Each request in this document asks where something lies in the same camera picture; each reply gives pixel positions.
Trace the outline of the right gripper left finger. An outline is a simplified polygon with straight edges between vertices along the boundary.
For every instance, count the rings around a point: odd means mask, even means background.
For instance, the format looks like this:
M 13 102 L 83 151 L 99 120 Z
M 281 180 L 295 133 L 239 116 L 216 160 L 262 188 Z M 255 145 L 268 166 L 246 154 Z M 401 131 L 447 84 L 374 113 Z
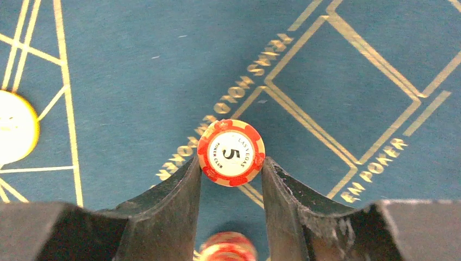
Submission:
M 194 158 L 114 209 L 3 203 L 1 260 L 192 260 L 200 187 Z

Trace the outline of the red five chip stack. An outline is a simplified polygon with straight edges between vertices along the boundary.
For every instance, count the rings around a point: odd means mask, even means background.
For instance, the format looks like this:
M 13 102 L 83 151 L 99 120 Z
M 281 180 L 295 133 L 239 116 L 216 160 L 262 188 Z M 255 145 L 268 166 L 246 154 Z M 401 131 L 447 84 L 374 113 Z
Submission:
M 239 232 L 220 232 L 212 235 L 201 246 L 199 260 L 256 261 L 257 252 L 252 242 Z

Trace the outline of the yellow dealer button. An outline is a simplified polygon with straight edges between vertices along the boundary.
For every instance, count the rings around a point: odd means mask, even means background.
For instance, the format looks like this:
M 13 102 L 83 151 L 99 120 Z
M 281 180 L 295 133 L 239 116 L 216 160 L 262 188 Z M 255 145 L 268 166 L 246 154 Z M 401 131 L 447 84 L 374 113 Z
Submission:
M 1 91 L 1 164 L 29 155 L 38 143 L 40 126 L 31 104 L 16 93 Z

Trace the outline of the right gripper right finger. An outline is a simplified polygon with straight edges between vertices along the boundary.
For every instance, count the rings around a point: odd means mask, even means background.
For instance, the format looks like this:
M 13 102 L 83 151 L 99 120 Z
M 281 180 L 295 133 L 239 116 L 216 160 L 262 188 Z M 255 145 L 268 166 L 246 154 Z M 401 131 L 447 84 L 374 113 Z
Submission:
M 333 201 L 272 158 L 261 170 L 272 260 L 460 260 L 460 201 Z

